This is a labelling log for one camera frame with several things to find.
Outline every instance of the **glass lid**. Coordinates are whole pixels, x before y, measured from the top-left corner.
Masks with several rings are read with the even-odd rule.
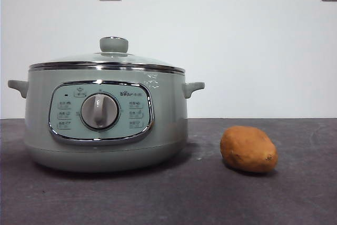
[[[185,73],[184,69],[174,67],[152,58],[127,53],[128,41],[117,36],[100,39],[101,52],[75,55],[37,63],[29,67],[30,71],[64,69],[99,69],[99,70],[144,70],[172,73]]]

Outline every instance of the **chrome trim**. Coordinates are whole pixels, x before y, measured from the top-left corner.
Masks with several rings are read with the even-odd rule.
[[[121,38],[119,36],[108,36],[108,37],[103,37],[101,39],[121,39],[121,40],[126,40],[127,41],[127,39]]]
[[[51,119],[51,110],[52,110],[52,102],[53,97],[55,94],[55,91],[59,89],[62,86],[68,86],[68,85],[81,85],[81,84],[114,84],[114,85],[127,85],[127,86],[138,86],[142,88],[146,95],[147,95],[147,101],[148,101],[148,107],[149,107],[149,113],[150,113],[150,119],[148,121],[147,126],[139,133],[125,136],[125,137],[119,137],[119,138],[105,138],[105,139],[77,139],[77,138],[70,138],[64,135],[61,135],[57,133],[50,122]],[[131,83],[131,82],[124,82],[124,81],[102,81],[102,80],[90,80],[90,81],[72,81],[72,82],[65,82],[57,86],[52,94],[51,102],[49,105],[49,114],[48,114],[48,125],[49,125],[49,131],[52,135],[56,137],[56,139],[62,143],[65,144],[75,144],[75,145],[113,145],[113,144],[121,144],[121,143],[130,143],[130,142],[136,142],[140,141],[144,137],[146,137],[149,134],[149,130],[151,130],[151,127],[154,124],[154,112],[153,112],[153,103],[150,91],[147,89],[146,86],[144,86],[141,83]]]
[[[123,64],[112,65],[102,63],[85,64],[68,64],[66,65],[47,65],[33,64],[30,66],[29,72],[33,71],[49,71],[49,70],[117,70],[117,71],[147,71],[147,72],[162,72],[170,74],[185,75],[185,70],[177,67],[169,67],[164,65],[150,65],[150,64]]]

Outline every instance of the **stainless steel rim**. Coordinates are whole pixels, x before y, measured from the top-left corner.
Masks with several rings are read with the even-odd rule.
[[[37,63],[29,66],[29,71],[43,70],[122,70],[122,71],[149,71],[184,75],[185,70],[157,64],[131,64],[131,63],[95,63],[95,62],[51,62]]]

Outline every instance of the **control panel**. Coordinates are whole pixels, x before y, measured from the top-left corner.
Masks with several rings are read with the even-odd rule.
[[[77,142],[135,138],[152,121],[149,91],[127,82],[63,83],[54,90],[49,111],[52,133]]]

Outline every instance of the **lid knob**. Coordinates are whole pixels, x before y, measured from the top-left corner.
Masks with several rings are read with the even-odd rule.
[[[128,49],[127,39],[118,36],[109,36],[100,39],[102,52],[120,52],[126,53]]]

